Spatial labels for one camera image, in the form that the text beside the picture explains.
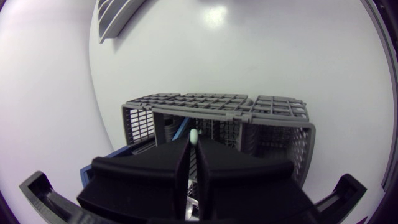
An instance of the white background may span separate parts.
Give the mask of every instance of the white background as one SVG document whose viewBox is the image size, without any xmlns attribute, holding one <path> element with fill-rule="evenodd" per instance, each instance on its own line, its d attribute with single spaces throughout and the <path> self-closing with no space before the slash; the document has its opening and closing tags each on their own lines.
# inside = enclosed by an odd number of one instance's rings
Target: white background
<svg viewBox="0 0 398 224">
<path fill-rule="evenodd" d="M 0 12 L 0 190 L 21 223 L 45 223 L 19 189 L 31 174 L 77 203 L 80 168 L 112 151 L 88 63 L 94 3 L 8 0 Z"/>
<path fill-rule="evenodd" d="M 392 138 L 392 88 L 381 42 L 359 0 L 148 0 L 90 64 L 104 124 L 125 145 L 121 105 L 153 93 L 241 93 L 307 102 L 317 128 L 304 185 L 313 202 L 350 173 L 368 191 L 345 220 L 371 216 Z"/>
</svg>

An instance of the white wall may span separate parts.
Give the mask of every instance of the white wall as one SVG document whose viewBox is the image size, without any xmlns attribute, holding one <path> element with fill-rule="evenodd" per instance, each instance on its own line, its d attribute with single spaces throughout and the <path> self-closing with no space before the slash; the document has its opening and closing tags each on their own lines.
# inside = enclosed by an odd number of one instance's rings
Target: white wall
<svg viewBox="0 0 398 224">
<path fill-rule="evenodd" d="M 19 190 L 37 170 L 76 202 L 79 169 L 112 151 L 92 87 L 94 0 L 13 1 L 0 12 L 0 190 L 21 223 L 44 223 Z"/>
</svg>

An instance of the blue plastic edge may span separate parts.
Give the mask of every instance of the blue plastic edge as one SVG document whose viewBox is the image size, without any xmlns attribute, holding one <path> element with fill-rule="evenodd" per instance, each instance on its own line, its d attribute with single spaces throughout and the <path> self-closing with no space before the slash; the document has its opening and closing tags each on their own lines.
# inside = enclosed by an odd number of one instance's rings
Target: blue plastic edge
<svg viewBox="0 0 398 224">
<path fill-rule="evenodd" d="M 129 146 L 124 146 L 124 147 L 110 153 L 109 155 L 107 155 L 105 157 L 107 157 L 107 158 L 115 157 L 121 153 L 124 153 L 128 149 L 130 149 Z M 81 183 L 83 184 L 83 187 L 86 187 L 88 182 L 90 181 L 90 178 L 88 177 L 89 170 L 91 170 L 91 165 L 87 165 L 80 169 L 80 178 L 81 178 Z"/>
</svg>

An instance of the gray plastic rack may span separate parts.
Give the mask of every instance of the gray plastic rack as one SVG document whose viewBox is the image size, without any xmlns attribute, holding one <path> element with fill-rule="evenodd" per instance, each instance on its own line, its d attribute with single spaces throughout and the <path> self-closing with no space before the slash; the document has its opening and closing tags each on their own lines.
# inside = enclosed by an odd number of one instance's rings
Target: gray plastic rack
<svg viewBox="0 0 398 224">
<path fill-rule="evenodd" d="M 302 100 L 277 96 L 154 94 L 122 105 L 127 145 L 155 136 L 156 145 L 191 128 L 245 154 L 290 159 L 302 187 L 310 167 L 315 127 Z"/>
</svg>

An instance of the black plastic part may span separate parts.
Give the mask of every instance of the black plastic part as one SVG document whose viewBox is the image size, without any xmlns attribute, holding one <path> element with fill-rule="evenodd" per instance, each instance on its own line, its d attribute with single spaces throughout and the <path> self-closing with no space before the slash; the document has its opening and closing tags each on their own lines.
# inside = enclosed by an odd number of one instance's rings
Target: black plastic part
<svg viewBox="0 0 398 224">
<path fill-rule="evenodd" d="M 331 195 L 314 205 L 290 178 L 290 161 L 251 157 L 200 137 L 201 221 L 189 222 L 183 219 L 190 147 L 180 139 L 136 156 L 95 159 L 95 177 L 78 197 L 83 208 L 56 193 L 41 172 L 20 188 L 41 216 L 56 224 L 339 223 L 366 191 L 346 174 Z"/>
<path fill-rule="evenodd" d="M 354 209 L 366 188 L 353 176 L 340 177 L 332 194 L 316 204 L 322 223 L 339 223 Z"/>
<path fill-rule="evenodd" d="M 185 218 L 188 139 L 163 144 L 136 156 L 98 157 L 91 165 L 94 179 L 78 196 L 83 208 L 123 223 Z"/>
<path fill-rule="evenodd" d="M 56 193 L 45 174 L 40 171 L 32 174 L 19 188 L 48 223 L 87 223 L 86 220 L 98 220 L 95 223 L 115 223 L 81 209 Z"/>
<path fill-rule="evenodd" d="M 201 136 L 197 166 L 203 220 L 273 223 L 309 210 L 317 215 L 313 203 L 290 178 L 291 161 L 251 157 Z"/>
<path fill-rule="evenodd" d="M 236 220 L 224 219 L 224 220 L 212 220 L 212 221 L 180 221 L 180 220 L 161 220 L 152 219 L 147 224 L 238 224 Z"/>
</svg>

